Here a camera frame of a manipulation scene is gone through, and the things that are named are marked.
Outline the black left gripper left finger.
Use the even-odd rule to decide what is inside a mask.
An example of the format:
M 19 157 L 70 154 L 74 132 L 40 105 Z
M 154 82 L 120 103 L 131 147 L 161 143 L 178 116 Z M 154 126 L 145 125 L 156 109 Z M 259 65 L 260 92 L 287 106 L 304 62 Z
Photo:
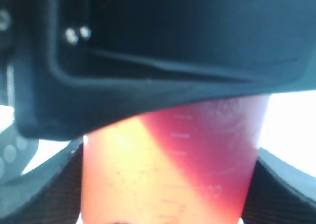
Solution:
M 81 206 L 81 141 L 0 186 L 2 224 L 74 224 Z

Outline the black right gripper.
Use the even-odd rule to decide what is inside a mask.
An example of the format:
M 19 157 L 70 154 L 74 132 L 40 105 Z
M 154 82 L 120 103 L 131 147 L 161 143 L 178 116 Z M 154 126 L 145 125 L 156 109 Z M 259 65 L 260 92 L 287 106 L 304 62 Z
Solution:
M 34 157 L 38 140 L 19 135 L 14 121 L 12 0 L 0 0 L 0 176 L 17 177 Z

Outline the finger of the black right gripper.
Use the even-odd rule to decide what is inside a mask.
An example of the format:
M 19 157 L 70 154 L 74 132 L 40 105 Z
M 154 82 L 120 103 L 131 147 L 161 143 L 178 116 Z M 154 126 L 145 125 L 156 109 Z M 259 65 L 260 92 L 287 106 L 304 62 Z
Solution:
M 13 20 L 15 122 L 28 138 L 316 87 L 316 0 L 13 0 Z

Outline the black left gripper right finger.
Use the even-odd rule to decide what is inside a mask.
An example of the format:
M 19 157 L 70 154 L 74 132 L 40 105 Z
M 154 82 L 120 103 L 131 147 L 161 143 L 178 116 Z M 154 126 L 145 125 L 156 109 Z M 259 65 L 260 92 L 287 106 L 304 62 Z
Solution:
M 314 224 L 315 177 L 260 149 L 242 219 L 246 224 Z

